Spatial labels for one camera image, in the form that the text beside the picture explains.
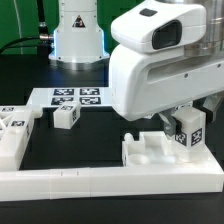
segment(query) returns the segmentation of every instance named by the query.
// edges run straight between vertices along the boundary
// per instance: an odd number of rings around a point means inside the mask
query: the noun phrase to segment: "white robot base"
[[[95,0],[59,0],[59,17],[50,65],[88,70],[109,62],[109,54],[104,50],[104,32],[97,23]]]

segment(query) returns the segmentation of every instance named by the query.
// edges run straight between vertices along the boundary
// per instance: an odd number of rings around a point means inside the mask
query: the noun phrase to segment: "black cable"
[[[44,15],[43,0],[36,0],[36,2],[37,2],[37,13],[39,18],[39,33],[48,34],[48,27],[46,25],[46,20]]]
[[[36,1],[37,1],[37,9],[38,9],[39,22],[40,23],[45,23],[43,0],[36,0]]]
[[[11,42],[9,42],[8,44],[4,45],[1,49],[0,49],[0,54],[8,47],[14,45],[14,44],[17,44],[17,43],[21,43],[21,42],[24,42],[24,41],[30,41],[30,40],[39,40],[40,37],[39,36],[33,36],[33,37],[23,37],[23,38],[20,38],[20,39],[17,39],[17,40],[13,40]]]
[[[38,45],[19,45],[19,46],[10,46],[10,47],[5,47],[5,48],[1,48],[3,51],[7,50],[7,49],[14,49],[14,48],[28,48],[28,47],[38,47]]]

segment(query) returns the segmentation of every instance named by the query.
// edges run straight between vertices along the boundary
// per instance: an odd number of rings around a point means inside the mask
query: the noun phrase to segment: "green wall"
[[[52,33],[58,25],[58,0],[43,1],[47,25]],[[105,32],[105,47],[107,52],[111,53],[117,45],[111,37],[111,22],[142,1],[98,0],[98,23]],[[36,0],[17,0],[17,5],[21,19],[22,36],[38,35]],[[13,0],[0,0],[0,18],[0,47],[2,47],[6,43],[19,38],[18,22]],[[36,50],[34,48],[24,48],[23,53],[36,54]],[[21,50],[10,49],[5,51],[4,54],[21,54]]]

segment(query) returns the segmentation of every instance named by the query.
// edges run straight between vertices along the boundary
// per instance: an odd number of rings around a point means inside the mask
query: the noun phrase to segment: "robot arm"
[[[145,1],[114,21],[112,34],[121,44],[111,56],[110,87],[121,116],[136,120],[224,90],[222,51],[187,56],[189,48],[206,45],[212,20],[206,11],[197,4]]]

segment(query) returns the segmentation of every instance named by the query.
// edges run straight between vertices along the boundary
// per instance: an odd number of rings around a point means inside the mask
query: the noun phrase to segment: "white block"
[[[65,102],[54,112],[54,127],[70,129],[80,117],[80,102]]]
[[[16,108],[11,116],[0,141],[0,171],[19,169],[34,125],[30,109]]]
[[[181,133],[173,136],[173,150],[183,161],[189,162],[208,158],[205,149],[204,112],[193,107],[182,107],[173,115],[182,124]]]
[[[0,172],[0,201],[49,198],[49,170]]]
[[[90,168],[50,171],[50,199],[90,197]]]

